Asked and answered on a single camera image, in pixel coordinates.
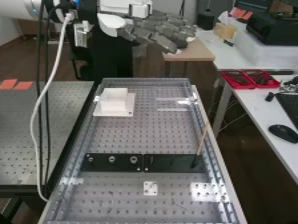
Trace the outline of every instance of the red box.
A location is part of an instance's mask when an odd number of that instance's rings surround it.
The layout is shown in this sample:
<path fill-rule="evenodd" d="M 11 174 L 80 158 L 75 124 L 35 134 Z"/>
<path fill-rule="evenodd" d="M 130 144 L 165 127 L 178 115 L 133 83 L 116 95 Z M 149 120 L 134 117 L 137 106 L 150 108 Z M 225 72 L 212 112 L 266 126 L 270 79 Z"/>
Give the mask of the red box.
<path fill-rule="evenodd" d="M 232 88 L 234 89 L 254 89 L 256 83 L 249 78 L 249 76 L 238 70 L 222 71 L 221 72 L 222 78 L 230 84 Z"/>
<path fill-rule="evenodd" d="M 262 70 L 244 70 L 244 73 L 256 83 L 256 87 L 261 89 L 279 88 L 281 83 L 271 77 L 271 75 Z"/>

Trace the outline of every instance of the keyboard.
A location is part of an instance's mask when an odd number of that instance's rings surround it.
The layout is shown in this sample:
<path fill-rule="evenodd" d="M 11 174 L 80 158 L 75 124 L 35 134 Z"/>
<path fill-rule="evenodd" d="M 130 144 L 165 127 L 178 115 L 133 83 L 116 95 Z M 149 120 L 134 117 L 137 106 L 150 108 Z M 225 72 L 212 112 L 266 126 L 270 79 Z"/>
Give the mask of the keyboard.
<path fill-rule="evenodd" d="M 298 129 L 298 95 L 278 93 L 275 97 Z"/>

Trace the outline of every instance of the red object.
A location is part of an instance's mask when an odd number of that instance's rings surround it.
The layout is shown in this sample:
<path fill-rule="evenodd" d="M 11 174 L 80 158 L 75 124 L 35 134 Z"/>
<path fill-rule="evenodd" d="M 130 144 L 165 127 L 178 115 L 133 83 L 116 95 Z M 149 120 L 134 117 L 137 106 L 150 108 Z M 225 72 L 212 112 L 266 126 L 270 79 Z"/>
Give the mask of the red object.
<path fill-rule="evenodd" d="M 253 12 L 248 12 L 245 16 L 242 17 L 242 19 L 249 20 L 252 16 L 253 16 Z"/>
<path fill-rule="evenodd" d="M 238 19 L 242 18 L 242 17 L 245 16 L 245 13 L 246 13 L 246 10 L 241 10 L 241 9 L 240 9 L 240 11 L 238 11 L 236 17 L 237 17 Z"/>
<path fill-rule="evenodd" d="M 236 12 L 237 12 L 237 8 L 234 7 L 234 8 L 230 10 L 230 16 L 236 17 Z"/>
<path fill-rule="evenodd" d="M 230 84 L 233 89 L 254 89 L 256 83 L 249 76 L 238 70 L 222 71 L 222 78 Z"/>
<path fill-rule="evenodd" d="M 257 88 L 274 89 L 279 88 L 281 83 L 271 77 L 271 75 L 262 70 L 244 70 L 244 73 L 252 79 Z"/>
<path fill-rule="evenodd" d="M 3 83 L 0 84 L 0 90 L 8 90 L 12 89 L 13 86 L 16 85 L 16 79 L 7 79 L 3 81 Z"/>
<path fill-rule="evenodd" d="M 19 82 L 13 90 L 28 90 L 33 82 Z"/>

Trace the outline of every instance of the black device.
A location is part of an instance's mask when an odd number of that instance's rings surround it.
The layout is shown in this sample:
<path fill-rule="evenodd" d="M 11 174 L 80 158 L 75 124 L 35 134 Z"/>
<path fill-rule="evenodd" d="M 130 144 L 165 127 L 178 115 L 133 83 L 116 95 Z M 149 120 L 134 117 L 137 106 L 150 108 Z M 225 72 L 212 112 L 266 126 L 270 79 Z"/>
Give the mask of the black device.
<path fill-rule="evenodd" d="M 298 143 L 297 132 L 285 125 L 277 124 L 269 127 L 269 131 L 281 139 L 294 144 Z"/>
<path fill-rule="evenodd" d="M 266 12 L 273 0 L 237 0 L 236 7 L 252 12 Z"/>
<path fill-rule="evenodd" d="M 214 27 L 214 16 L 210 14 L 210 10 L 206 9 L 205 13 L 200 13 L 197 16 L 197 26 L 204 30 L 212 30 Z"/>
<path fill-rule="evenodd" d="M 298 13 L 254 13 L 246 29 L 267 45 L 298 46 Z"/>
<path fill-rule="evenodd" d="M 298 129 L 298 95 L 278 93 L 275 97 Z"/>

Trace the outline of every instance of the black cable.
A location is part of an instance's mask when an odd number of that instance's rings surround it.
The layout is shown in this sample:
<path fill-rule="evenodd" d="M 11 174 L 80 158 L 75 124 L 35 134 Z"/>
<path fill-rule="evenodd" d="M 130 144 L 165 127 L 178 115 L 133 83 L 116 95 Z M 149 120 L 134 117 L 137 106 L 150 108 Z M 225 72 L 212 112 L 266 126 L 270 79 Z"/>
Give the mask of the black cable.
<path fill-rule="evenodd" d="M 37 26 L 37 38 L 36 38 L 36 48 L 37 48 L 37 68 L 36 68 L 36 93 L 37 98 L 40 97 L 40 53 L 41 53 L 41 35 L 43 35 L 43 16 L 44 16 L 44 0 L 40 4 L 40 13 L 39 13 L 39 26 Z M 39 151 L 40 151 L 40 186 L 43 186 L 43 112 L 41 106 L 39 107 Z"/>
<path fill-rule="evenodd" d="M 51 18 L 53 16 L 53 13 L 59 8 L 63 8 L 65 4 L 59 4 L 56 5 L 48 14 L 47 18 L 47 24 L 45 24 L 45 83 L 48 82 L 49 78 L 49 71 L 48 71 L 48 64 L 49 64 L 49 22 Z M 49 176 L 49 163 L 51 163 L 51 149 L 52 149 L 52 144 L 51 144 L 51 126 L 49 126 L 49 96 L 48 92 L 45 94 L 45 120 L 47 120 L 47 136 L 48 136 L 48 160 L 47 160 L 47 168 L 45 168 L 45 179 L 44 179 L 44 186 L 45 186 L 45 197 L 47 197 L 47 191 L 48 191 L 48 176 Z"/>
<path fill-rule="evenodd" d="M 185 0 L 182 0 L 181 8 L 180 8 L 180 15 L 181 16 L 184 16 L 184 11 L 185 11 Z"/>

